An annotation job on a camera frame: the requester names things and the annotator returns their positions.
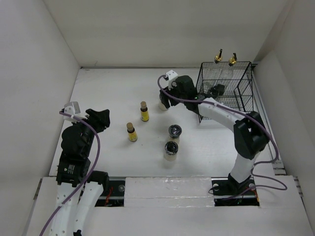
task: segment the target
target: cylindrical container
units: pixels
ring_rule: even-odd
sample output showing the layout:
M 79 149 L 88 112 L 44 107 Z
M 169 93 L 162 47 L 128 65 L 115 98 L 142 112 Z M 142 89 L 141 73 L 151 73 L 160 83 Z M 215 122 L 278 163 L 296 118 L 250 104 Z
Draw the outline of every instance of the cylindrical container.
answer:
M 127 132 L 129 136 L 129 140 L 132 142 L 136 142 L 138 139 L 137 133 L 132 125 L 132 123 L 127 123 Z
M 168 140 L 176 142 L 179 145 L 179 136 L 182 133 L 182 128 L 177 124 L 171 125 L 168 128 L 168 133 L 169 133 Z
M 168 108 L 166 108 L 166 107 L 164 106 L 164 104 L 163 104 L 161 101 L 158 103 L 158 107 L 159 107 L 162 111 L 167 111 L 167 110 L 168 110 Z
M 176 142 L 170 141 L 165 144 L 164 158 L 168 161 L 175 161 L 178 152 L 178 145 Z
M 141 120 L 142 121 L 148 121 L 149 120 L 149 112 L 148 112 L 148 107 L 147 107 L 147 103 L 146 102 L 141 102 L 141 107 L 140 107 L 140 111 L 141 111 Z

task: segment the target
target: white table surface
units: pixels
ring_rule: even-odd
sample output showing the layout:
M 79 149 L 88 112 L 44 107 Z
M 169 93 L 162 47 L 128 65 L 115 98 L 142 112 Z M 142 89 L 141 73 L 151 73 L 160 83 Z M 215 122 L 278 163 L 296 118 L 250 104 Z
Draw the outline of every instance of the white table surface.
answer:
M 214 207 L 206 177 L 127 178 L 126 206 L 95 207 L 84 235 L 312 236 L 293 178 L 276 178 L 288 190 L 258 189 L 259 207 Z M 276 185 L 260 178 L 255 182 Z M 54 211 L 56 195 L 55 178 L 44 178 L 27 236 L 39 235 Z
M 31 177 L 0 182 L 0 235 L 22 235 L 39 181 Z
M 92 108 L 96 111 L 110 110 L 111 124 L 100 133 L 101 152 L 96 170 L 107 171 L 112 177 L 226 177 L 232 170 L 237 152 L 230 130 L 213 121 L 200 125 L 198 117 L 183 104 L 163 112 L 158 108 L 159 88 L 157 78 L 167 72 L 163 69 L 81 69 L 71 101 L 78 101 L 81 111 Z M 177 68 L 179 75 L 189 75 L 196 82 L 198 68 Z M 266 120 L 259 98 L 255 97 L 255 110 Z M 150 120 L 140 120 L 140 102 L 146 101 Z M 132 122 L 138 140 L 128 140 L 126 124 Z M 168 127 L 179 124 L 183 133 L 176 164 L 167 168 L 163 163 L 163 149 L 168 138 Z M 63 124 L 63 130 L 70 126 Z M 50 170 L 57 175 L 61 154 L 61 136 Z M 94 162 L 96 140 L 90 157 Z M 266 148 L 259 160 L 270 160 L 271 151 Z M 273 175 L 271 165 L 262 165 L 257 173 Z

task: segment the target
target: brass nozzle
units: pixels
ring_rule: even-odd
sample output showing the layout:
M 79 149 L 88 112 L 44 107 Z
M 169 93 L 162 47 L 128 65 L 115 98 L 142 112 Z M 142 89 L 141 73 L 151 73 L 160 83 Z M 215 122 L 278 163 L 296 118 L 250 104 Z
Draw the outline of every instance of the brass nozzle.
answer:
M 220 49 L 219 54 L 217 54 L 215 56 L 215 63 L 219 63 L 220 61 L 222 61 L 223 57 L 222 57 L 222 49 Z
M 230 58 L 230 60 L 228 60 L 228 64 L 229 66 L 234 65 L 237 62 L 237 57 L 236 57 L 236 53 L 233 53 L 233 56 Z

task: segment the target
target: bottle cap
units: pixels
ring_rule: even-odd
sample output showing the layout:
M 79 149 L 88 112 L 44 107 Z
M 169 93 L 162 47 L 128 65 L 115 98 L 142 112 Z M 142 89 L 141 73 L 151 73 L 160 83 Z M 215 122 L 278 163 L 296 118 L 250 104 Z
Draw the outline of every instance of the bottle cap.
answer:
M 129 130 L 129 131 L 133 131 L 133 125 L 132 125 L 132 123 L 127 123 L 127 130 Z
M 168 133 L 171 138 L 177 139 L 182 133 L 182 128 L 177 124 L 173 124 L 168 128 Z
M 173 156 L 178 152 L 178 145 L 176 142 L 170 141 L 165 144 L 165 153 Z
M 142 109 L 146 109 L 146 108 L 147 108 L 147 103 L 146 103 L 145 101 L 142 101 L 142 102 L 140 103 L 140 105 L 141 105 L 141 108 L 142 108 Z

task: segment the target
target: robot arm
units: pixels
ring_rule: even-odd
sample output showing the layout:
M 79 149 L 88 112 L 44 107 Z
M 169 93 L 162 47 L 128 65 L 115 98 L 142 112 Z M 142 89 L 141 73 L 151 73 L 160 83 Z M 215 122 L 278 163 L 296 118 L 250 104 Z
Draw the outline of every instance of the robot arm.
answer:
M 166 73 L 168 86 L 163 90 L 180 99 L 194 100 L 198 102 L 184 102 L 183 104 L 190 111 L 198 115 L 213 119 L 234 133 L 234 144 L 238 152 L 235 165 L 228 176 L 229 186 L 233 193 L 240 190 L 251 177 L 251 169 L 260 152 L 268 144 L 268 137 L 259 129 L 259 127 L 242 115 L 223 110 L 217 107 L 217 102 L 211 94 L 198 93 L 192 79 L 189 76 L 178 76 L 175 71 L 171 70 Z M 162 104 L 169 108 L 176 106 L 179 102 L 170 98 L 164 92 L 160 91 L 160 100 Z M 257 112 L 247 114 L 263 125 L 261 116 Z
M 64 106 L 63 113 L 71 115 L 65 119 L 72 122 L 72 126 L 62 133 L 63 149 L 58 164 L 57 183 L 58 193 L 56 208 L 59 208 L 53 219 L 50 236 L 81 236 L 86 219 L 89 218 L 99 196 L 108 190 L 109 177 L 106 172 L 93 171 L 87 179 L 90 167 L 89 155 L 94 140 L 94 132 L 103 132 L 110 125 L 109 110 L 96 112 L 86 110 L 87 116 L 80 115 L 77 102 L 70 102 Z M 91 128 L 73 119 L 80 117 Z M 80 199 L 83 184 L 85 190 Z M 77 189 L 78 191 L 65 202 Z

